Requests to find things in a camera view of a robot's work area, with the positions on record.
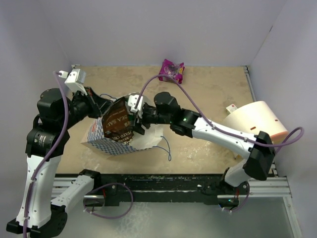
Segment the brown sea salt chips bag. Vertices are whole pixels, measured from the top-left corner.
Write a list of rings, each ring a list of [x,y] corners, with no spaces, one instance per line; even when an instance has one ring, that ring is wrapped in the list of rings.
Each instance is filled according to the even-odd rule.
[[[133,138],[131,120],[126,98],[117,99],[102,118],[104,137],[118,143],[128,144]]]

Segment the blue checkered paper bag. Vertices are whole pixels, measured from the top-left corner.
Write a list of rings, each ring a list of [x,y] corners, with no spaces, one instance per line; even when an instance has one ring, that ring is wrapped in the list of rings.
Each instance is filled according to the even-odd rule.
[[[122,96],[126,98],[126,106],[129,95],[130,94]],[[133,138],[128,144],[123,144],[104,137],[102,118],[103,117],[100,117],[93,121],[86,134],[83,136],[81,144],[92,150],[107,153],[113,156],[149,150],[152,148],[160,148],[167,152],[168,160],[171,161],[171,148],[168,140],[163,135],[163,126],[152,125],[149,129],[145,129],[144,135],[140,135],[132,130]],[[129,113],[129,118],[131,120],[132,127],[135,116]]]

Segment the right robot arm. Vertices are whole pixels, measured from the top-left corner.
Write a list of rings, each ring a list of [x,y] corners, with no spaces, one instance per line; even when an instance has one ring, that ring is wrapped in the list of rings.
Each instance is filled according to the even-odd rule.
[[[254,135],[212,122],[201,113],[181,108],[168,92],[156,94],[154,103],[150,106],[141,95],[129,96],[128,107],[135,116],[135,132],[143,135],[152,124],[168,124],[180,136],[218,144],[242,157],[240,163],[223,173],[220,188],[224,193],[232,194],[240,184],[250,179],[267,179],[275,149],[266,132]]]

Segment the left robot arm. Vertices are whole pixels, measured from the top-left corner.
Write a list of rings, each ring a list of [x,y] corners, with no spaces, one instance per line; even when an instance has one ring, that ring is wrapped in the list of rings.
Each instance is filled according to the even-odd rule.
[[[86,117],[98,119],[113,105],[113,100],[97,95],[91,87],[77,91],[72,99],[53,88],[44,91],[37,102],[39,113],[27,135],[27,179],[20,211],[6,225],[6,231],[32,238],[58,236],[70,210],[85,194],[102,189],[101,174],[84,169],[59,197],[52,199],[57,167],[70,135],[68,130]]]

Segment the purple candy snack bag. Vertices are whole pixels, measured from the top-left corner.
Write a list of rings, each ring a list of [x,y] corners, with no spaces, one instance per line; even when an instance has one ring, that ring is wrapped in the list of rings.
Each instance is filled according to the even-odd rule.
[[[164,59],[162,62],[159,75],[168,75],[172,77],[177,83],[181,84],[183,81],[183,72],[185,69],[184,63],[174,63],[170,60]]]

